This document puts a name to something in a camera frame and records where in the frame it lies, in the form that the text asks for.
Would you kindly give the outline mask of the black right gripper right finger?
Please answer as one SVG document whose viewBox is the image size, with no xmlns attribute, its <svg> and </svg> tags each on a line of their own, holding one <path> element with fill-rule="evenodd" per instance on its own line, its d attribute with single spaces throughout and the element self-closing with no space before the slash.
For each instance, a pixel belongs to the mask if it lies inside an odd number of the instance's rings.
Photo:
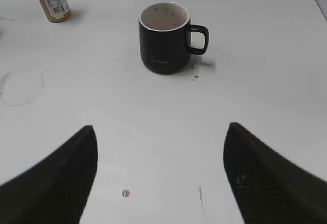
<svg viewBox="0 0 327 224">
<path fill-rule="evenodd" d="M 229 125 L 223 164 L 244 223 L 326 223 L 326 181 L 237 122 Z"/>
</svg>

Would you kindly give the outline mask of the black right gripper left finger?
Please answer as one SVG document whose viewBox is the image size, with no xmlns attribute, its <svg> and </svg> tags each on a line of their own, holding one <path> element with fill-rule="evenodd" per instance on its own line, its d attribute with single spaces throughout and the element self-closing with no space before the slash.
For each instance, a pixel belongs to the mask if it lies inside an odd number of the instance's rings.
<svg viewBox="0 0 327 224">
<path fill-rule="evenodd" d="M 97 168 L 97 139 L 87 125 L 1 185 L 1 223 L 79 223 Z"/>
</svg>

